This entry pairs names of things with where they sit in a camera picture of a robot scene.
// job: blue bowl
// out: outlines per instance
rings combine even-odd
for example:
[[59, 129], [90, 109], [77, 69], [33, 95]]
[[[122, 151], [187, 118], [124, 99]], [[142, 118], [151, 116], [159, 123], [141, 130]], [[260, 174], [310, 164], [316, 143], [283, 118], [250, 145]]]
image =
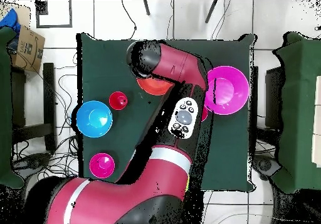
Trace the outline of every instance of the blue bowl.
[[112, 126], [113, 117], [110, 109], [102, 102], [92, 100], [85, 102], [76, 115], [78, 130], [92, 138], [105, 135]]

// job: magenta bowl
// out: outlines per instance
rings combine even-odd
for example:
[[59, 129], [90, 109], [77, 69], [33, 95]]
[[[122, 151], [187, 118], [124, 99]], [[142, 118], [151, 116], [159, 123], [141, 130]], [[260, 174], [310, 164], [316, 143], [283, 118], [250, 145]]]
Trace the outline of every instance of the magenta bowl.
[[233, 114], [243, 108], [249, 92], [248, 80], [241, 71], [230, 66], [216, 67], [208, 72], [205, 106], [215, 114]]
[[113, 174], [115, 162], [110, 155], [106, 153], [98, 153], [90, 160], [89, 169], [97, 178], [105, 179]]

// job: red cup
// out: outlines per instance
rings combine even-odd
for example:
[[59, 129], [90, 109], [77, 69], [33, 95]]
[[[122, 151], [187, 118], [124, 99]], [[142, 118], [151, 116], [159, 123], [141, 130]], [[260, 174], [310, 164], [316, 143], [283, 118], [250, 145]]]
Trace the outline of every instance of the red cup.
[[123, 92], [116, 91], [109, 97], [109, 104], [114, 110], [122, 110], [127, 105], [127, 97]]
[[208, 110], [207, 110], [207, 108], [204, 106], [204, 107], [203, 107], [203, 112], [202, 112], [202, 121], [204, 121], [207, 117], [208, 117]]

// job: white stripe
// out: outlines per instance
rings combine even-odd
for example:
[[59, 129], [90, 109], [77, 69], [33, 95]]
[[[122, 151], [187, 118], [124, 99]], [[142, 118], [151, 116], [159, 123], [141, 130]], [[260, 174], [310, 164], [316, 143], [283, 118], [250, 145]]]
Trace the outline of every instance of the white stripe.
[[63, 216], [63, 224], [70, 224], [71, 212], [73, 210], [73, 207], [76, 205], [76, 199], [88, 183], [90, 183], [89, 179], [82, 182], [71, 195], [65, 210], [65, 214]]
[[132, 155], [132, 157], [130, 158], [129, 161], [132, 161], [133, 157], [135, 156], [135, 153], [136, 153], [136, 149], [134, 150], [134, 153], [133, 153], [133, 155]]
[[191, 168], [191, 163], [188, 158], [173, 149], [168, 149], [166, 147], [155, 147], [152, 150], [150, 159], [162, 159], [164, 161], [169, 161], [181, 167], [187, 174], [189, 174], [189, 169]]

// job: green tablecloth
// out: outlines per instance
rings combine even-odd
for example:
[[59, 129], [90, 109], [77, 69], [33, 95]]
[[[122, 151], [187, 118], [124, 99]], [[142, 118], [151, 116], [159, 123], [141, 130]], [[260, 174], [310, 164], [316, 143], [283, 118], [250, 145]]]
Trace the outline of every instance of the green tablecloth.
[[16, 36], [8, 27], [0, 28], [0, 184], [11, 188], [21, 188], [23, 178], [11, 171], [11, 151], [13, 136], [13, 105], [11, 100], [11, 59], [7, 53], [7, 43]]
[[[236, 67], [249, 80], [250, 46], [254, 40], [254, 35], [247, 35], [239, 41], [167, 42], [176, 48], [209, 58], [213, 67]], [[129, 101], [123, 110], [112, 110], [113, 125], [105, 136], [96, 139], [83, 138], [83, 170], [86, 178], [97, 179], [89, 170], [89, 161], [98, 152], [109, 153], [116, 164], [114, 173], [105, 181], [114, 182], [121, 176], [148, 119], [159, 104], [160, 97], [145, 93], [137, 85], [126, 64], [126, 50], [132, 42], [92, 40], [82, 34], [83, 101], [99, 100], [109, 106], [108, 98], [114, 91], [124, 92]], [[210, 65], [206, 65], [207, 70], [210, 70]], [[202, 189], [251, 189], [247, 182], [247, 152], [247, 106], [233, 115], [215, 115]]]
[[321, 189], [321, 168], [312, 162], [315, 82], [321, 75], [321, 41], [298, 33], [285, 35], [275, 50], [285, 71], [282, 88], [283, 132], [278, 160], [283, 168], [272, 177], [285, 193]]

